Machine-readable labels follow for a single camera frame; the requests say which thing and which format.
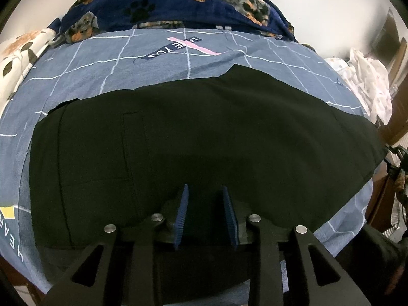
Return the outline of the navy dog print blanket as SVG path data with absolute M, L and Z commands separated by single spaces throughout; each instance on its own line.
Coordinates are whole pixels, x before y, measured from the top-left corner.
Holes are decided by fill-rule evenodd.
M 77 0 L 50 28 L 52 47 L 133 28 L 225 29 L 294 40 L 270 0 Z

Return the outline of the blue grid bedsheet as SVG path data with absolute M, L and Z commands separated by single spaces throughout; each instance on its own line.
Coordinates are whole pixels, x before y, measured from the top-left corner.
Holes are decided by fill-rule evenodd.
M 38 121 L 58 104 L 118 89 L 255 68 L 352 115 L 359 100 L 318 54 L 295 42 L 231 30 L 125 30 L 48 49 L 1 115 L 1 255 L 40 291 L 51 288 L 35 246 L 29 148 Z

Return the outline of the white floral pillow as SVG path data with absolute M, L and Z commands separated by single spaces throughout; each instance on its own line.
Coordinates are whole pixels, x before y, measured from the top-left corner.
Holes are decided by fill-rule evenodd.
M 54 30 L 45 28 L 7 41 L 1 52 L 1 115 L 55 35 Z

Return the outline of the white patterned cloth pile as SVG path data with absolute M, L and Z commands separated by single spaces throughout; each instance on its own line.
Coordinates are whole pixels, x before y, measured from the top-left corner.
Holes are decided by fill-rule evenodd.
M 353 92 L 372 123 L 378 120 L 388 125 L 393 107 L 389 91 L 389 74 L 377 59 L 365 57 L 355 49 L 350 49 L 349 61 L 332 57 L 324 60 L 335 70 Z

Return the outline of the black pants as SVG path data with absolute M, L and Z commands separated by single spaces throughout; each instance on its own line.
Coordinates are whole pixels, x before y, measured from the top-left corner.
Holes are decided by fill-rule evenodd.
M 366 118 L 240 65 L 66 101 L 32 136 L 35 242 L 82 249 L 107 224 L 140 224 L 184 189 L 196 200 L 221 187 L 279 227 L 316 230 L 386 154 Z

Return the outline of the dark wall television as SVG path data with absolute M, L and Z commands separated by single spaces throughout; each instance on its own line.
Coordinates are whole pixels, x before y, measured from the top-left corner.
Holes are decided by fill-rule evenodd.
M 392 9 L 388 9 L 385 22 L 371 44 L 371 55 L 385 66 L 390 65 L 400 47 L 400 40 Z

